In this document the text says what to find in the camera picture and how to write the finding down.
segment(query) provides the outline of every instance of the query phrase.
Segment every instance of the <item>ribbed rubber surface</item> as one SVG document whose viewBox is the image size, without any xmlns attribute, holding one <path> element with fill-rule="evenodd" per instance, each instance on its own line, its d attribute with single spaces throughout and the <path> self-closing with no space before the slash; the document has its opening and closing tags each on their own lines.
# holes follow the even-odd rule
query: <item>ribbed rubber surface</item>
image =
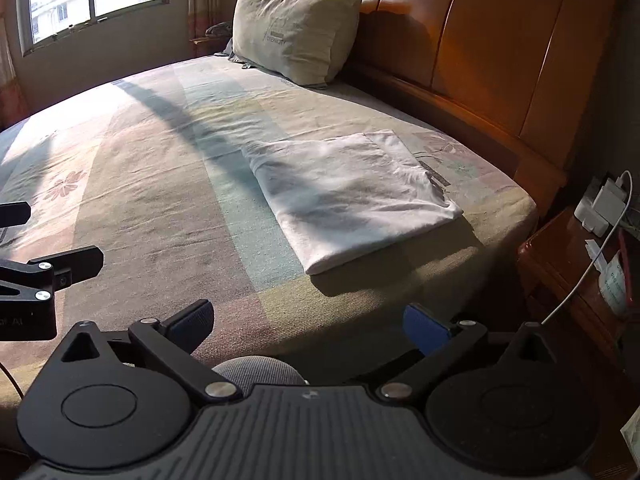
<svg viewBox="0 0 640 480">
<path fill-rule="evenodd" d="M 154 462 L 96 473 L 101 480 L 497 478 L 459 464 L 431 443 L 414 412 L 382 406 L 359 386 L 259 385 L 235 405 L 203 410 L 187 437 Z M 88 476 L 40 465 L 23 478 Z M 545 477 L 586 478 L 576 468 Z"/>
</svg>

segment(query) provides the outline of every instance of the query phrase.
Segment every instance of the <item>white cable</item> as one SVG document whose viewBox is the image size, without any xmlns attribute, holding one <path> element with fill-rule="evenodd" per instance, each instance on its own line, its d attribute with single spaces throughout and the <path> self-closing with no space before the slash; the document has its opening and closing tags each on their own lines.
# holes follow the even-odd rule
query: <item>white cable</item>
<svg viewBox="0 0 640 480">
<path fill-rule="evenodd" d="M 591 267 L 593 267 L 593 264 L 595 263 L 595 261 L 600 257 L 600 255 L 602 254 L 602 251 L 604 250 L 604 246 L 607 245 L 607 242 L 609 241 L 609 238 L 611 238 L 611 236 L 613 235 L 613 233 L 616 231 L 616 228 L 618 227 L 618 224 L 620 223 L 620 221 L 622 220 L 623 216 L 626 213 L 626 210 L 629 208 L 629 205 L 631 204 L 631 197 L 633 195 L 634 192 L 634 180 L 633 177 L 631 177 L 631 173 L 629 172 L 629 170 L 625 170 L 622 172 L 622 176 L 628 176 L 629 177 L 629 194 L 628 194 L 628 198 L 626 199 L 626 204 L 625 204 L 625 208 L 622 210 L 622 213 L 620 213 L 620 216 L 618 217 L 618 220 L 616 220 L 616 223 L 613 224 L 613 227 L 611 228 L 610 233 L 607 235 L 607 237 L 604 239 L 603 243 L 602 243 L 602 247 L 600 247 L 600 250 L 598 251 L 598 254 L 595 255 L 595 257 L 591 260 L 591 263 L 589 264 L 589 266 L 587 267 L 587 269 L 584 271 L 584 274 L 582 275 L 582 277 L 580 278 L 580 280 L 578 280 L 578 283 L 575 284 L 574 288 L 572 288 L 572 291 L 569 292 L 566 295 L 566 298 L 564 298 L 564 300 L 561 301 L 561 303 L 555 307 L 555 309 L 553 309 L 551 311 L 551 313 L 545 317 L 545 320 L 542 322 L 542 324 L 545 324 L 547 321 L 549 321 L 558 310 L 560 310 L 562 307 L 564 307 L 564 304 L 569 301 L 569 299 L 572 297 L 572 295 L 575 294 L 575 291 L 578 290 L 578 287 L 580 287 L 580 285 L 582 284 L 582 282 L 584 281 L 584 279 L 587 277 L 587 273 L 589 272 L 589 270 L 591 269 Z"/>
</svg>

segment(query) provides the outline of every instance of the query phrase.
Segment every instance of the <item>nightstand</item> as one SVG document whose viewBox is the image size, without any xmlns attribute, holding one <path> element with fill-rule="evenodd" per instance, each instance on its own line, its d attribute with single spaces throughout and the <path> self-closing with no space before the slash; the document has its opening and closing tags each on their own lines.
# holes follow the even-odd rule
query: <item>nightstand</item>
<svg viewBox="0 0 640 480">
<path fill-rule="evenodd" d="M 590 263 L 584 241 L 602 239 L 582 228 L 568 208 L 537 231 L 518 251 L 518 272 L 525 291 L 527 309 L 538 321 L 555 308 L 574 288 Z M 618 250 L 616 235 L 604 255 L 609 261 Z M 598 290 L 599 273 L 591 269 L 580 289 L 566 306 L 575 322 L 615 365 L 620 364 L 618 340 L 624 322 L 619 320 Z"/>
<path fill-rule="evenodd" d="M 193 38 L 189 41 L 191 41 L 193 45 L 193 57 L 202 57 L 211 56 L 216 52 L 222 52 L 229 42 L 229 38 L 204 36 L 203 38 Z"/>
<path fill-rule="evenodd" d="M 566 209 L 521 245 L 518 272 L 529 315 L 542 321 L 574 288 L 590 259 L 584 241 L 593 238 Z M 618 250 L 612 236 L 605 248 L 609 261 Z M 620 428 L 640 404 L 640 395 L 624 374 L 616 341 L 624 329 L 598 290 L 591 269 L 572 300 L 545 325 L 558 358 L 580 377 L 600 410 L 600 433 L 586 470 L 597 479 L 632 477 L 636 465 Z"/>
</svg>

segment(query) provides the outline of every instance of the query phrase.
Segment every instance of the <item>wooden headboard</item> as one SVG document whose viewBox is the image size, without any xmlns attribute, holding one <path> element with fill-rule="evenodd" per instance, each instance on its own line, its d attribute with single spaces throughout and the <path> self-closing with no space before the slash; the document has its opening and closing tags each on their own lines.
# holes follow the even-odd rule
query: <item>wooden headboard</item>
<svg viewBox="0 0 640 480">
<path fill-rule="evenodd" d="M 566 182 L 616 0 L 363 0 L 343 78 L 496 165 L 541 215 Z"/>
</svg>

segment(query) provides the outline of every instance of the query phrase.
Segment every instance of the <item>blue gripper pad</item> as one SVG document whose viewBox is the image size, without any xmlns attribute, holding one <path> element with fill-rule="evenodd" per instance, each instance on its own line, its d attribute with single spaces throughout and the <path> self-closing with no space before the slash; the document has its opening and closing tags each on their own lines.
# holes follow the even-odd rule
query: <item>blue gripper pad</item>
<svg viewBox="0 0 640 480">
<path fill-rule="evenodd" d="M 408 304 L 404 308 L 402 329 L 426 356 L 446 345 L 452 337 L 447 326 L 437 322 L 424 307 L 417 304 Z"/>
</svg>

